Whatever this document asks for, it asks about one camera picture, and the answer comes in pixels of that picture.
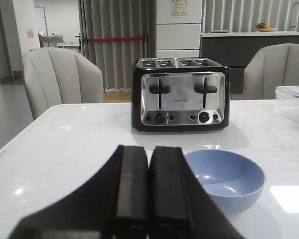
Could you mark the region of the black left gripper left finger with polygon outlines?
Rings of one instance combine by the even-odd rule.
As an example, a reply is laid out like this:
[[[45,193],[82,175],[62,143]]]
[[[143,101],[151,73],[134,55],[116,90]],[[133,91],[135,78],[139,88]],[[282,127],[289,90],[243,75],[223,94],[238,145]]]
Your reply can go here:
[[[119,145],[88,181],[24,217],[13,239],[145,239],[148,161],[143,147]]]

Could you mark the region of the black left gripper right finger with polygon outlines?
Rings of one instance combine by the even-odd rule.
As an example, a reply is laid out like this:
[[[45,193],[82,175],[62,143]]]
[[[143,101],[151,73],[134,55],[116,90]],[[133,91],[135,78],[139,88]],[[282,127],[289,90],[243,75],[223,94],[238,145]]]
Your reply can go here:
[[[208,196],[180,147],[158,146],[149,166],[149,238],[241,239]]]

